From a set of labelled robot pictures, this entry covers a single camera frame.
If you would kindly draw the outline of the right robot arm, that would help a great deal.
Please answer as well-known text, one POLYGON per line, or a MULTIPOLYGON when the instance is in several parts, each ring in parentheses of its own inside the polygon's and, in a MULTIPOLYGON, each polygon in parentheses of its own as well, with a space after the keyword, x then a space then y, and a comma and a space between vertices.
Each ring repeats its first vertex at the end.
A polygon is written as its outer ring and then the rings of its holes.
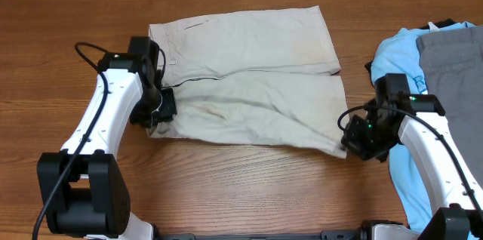
POLYGON ((482 188, 451 136, 437 96, 412 94, 404 74, 389 73, 375 83, 376 96, 351 116, 341 143, 366 161, 384 161, 397 144, 405 146, 429 196, 432 218, 422 232, 400 223, 365 221, 356 239, 466 239, 482 237, 482 188))

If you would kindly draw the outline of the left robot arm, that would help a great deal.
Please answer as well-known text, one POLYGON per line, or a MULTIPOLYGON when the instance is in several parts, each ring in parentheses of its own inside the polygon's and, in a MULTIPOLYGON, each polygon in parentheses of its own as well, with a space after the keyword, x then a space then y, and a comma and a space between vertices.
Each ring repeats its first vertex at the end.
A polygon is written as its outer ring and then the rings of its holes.
POLYGON ((164 51, 147 36, 131 38, 125 53, 102 50, 93 97, 59 152, 37 163, 43 207, 32 230, 46 222, 53 234, 86 239, 160 239, 158 228, 131 211, 117 163, 128 124, 152 131, 177 114, 172 88, 162 86, 164 51))

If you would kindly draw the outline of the beige shorts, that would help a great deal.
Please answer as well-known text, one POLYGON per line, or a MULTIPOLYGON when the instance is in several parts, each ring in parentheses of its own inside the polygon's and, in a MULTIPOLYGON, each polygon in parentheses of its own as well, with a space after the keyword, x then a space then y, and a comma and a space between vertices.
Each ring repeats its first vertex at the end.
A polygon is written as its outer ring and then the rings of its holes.
POLYGON ((149 26, 177 114, 153 138, 293 146, 345 158, 340 62, 317 6, 149 26))

